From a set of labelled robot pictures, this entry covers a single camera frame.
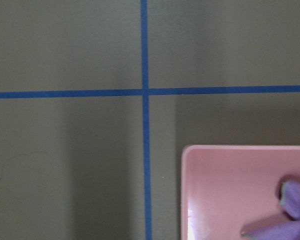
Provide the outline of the purple cloth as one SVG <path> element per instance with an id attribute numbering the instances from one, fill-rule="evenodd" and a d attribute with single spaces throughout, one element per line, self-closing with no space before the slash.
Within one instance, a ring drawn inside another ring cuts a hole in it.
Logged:
<path id="1" fill-rule="evenodd" d="M 243 233 L 247 240 L 300 240 L 300 182 L 287 180 L 281 186 L 280 205 L 291 221 Z"/>

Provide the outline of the pink plastic bin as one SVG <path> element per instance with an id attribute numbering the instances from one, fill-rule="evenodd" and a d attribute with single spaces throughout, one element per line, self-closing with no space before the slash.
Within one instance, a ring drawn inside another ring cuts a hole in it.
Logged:
<path id="1" fill-rule="evenodd" d="M 189 145 L 181 158 L 180 237 L 239 240 L 291 219 L 281 184 L 300 181 L 300 146 Z"/>

